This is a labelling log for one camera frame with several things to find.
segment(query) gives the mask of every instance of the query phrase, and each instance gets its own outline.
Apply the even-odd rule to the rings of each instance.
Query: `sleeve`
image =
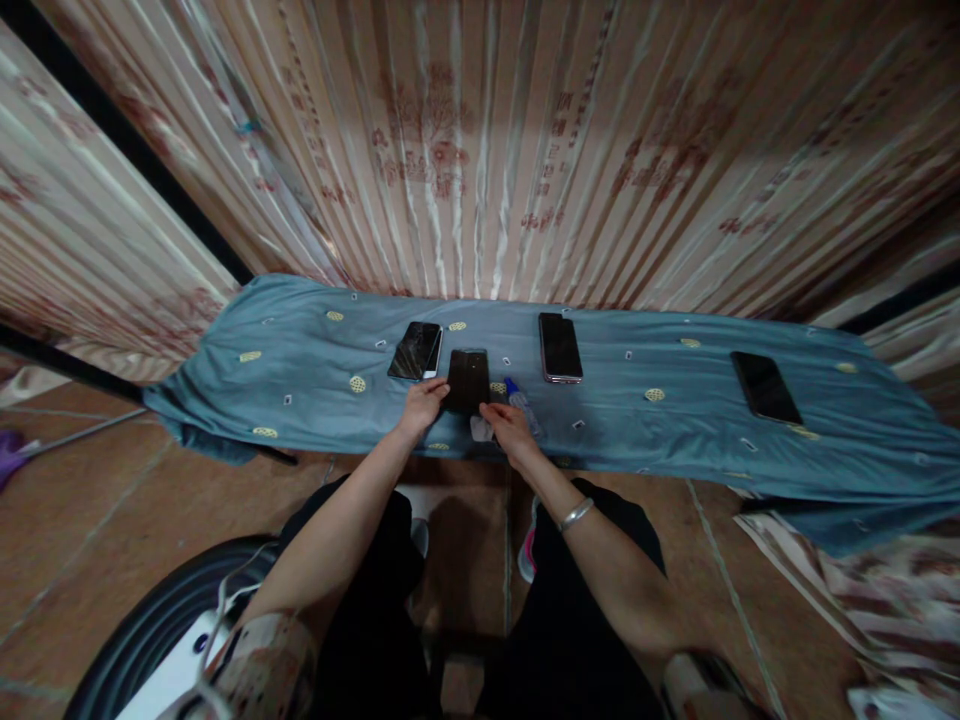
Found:
[[[770,720],[750,700],[737,673],[707,652],[674,655],[663,671],[660,697],[670,720]]]
[[[293,613],[254,618],[214,661],[208,679],[236,720],[297,720],[313,702],[316,643]],[[216,720],[200,698],[179,714],[185,720]]]

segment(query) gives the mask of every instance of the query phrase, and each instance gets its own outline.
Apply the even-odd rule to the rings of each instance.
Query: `purple mop head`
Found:
[[[0,492],[7,486],[11,476],[27,464],[29,458],[19,452],[22,447],[23,435],[16,430],[0,431]]]

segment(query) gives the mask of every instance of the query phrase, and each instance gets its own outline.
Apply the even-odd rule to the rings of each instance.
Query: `shoe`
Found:
[[[410,522],[410,539],[424,560],[430,549],[430,525],[423,518],[414,518]]]
[[[533,496],[533,504],[530,508],[530,514],[533,516],[530,521],[530,529],[527,530],[527,537],[523,540],[523,547],[517,554],[517,566],[520,568],[520,577],[528,583],[533,584],[533,578],[537,575],[537,564],[533,561],[533,537],[537,533],[537,508],[540,506],[540,498]]]

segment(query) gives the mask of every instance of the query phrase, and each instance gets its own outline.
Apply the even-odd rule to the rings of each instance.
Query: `woman's left arm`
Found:
[[[414,385],[397,426],[314,513],[270,570],[237,623],[282,610],[304,617],[318,644],[377,532],[397,478],[436,419],[446,378]]]

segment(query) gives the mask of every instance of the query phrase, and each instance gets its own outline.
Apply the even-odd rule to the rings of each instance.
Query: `silver bracelet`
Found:
[[[565,530],[568,530],[571,525],[586,515],[592,507],[593,498],[587,498],[582,503],[577,505],[573,510],[571,510],[570,514],[567,515],[561,522],[557,523],[557,530],[559,530],[560,534],[562,535]]]

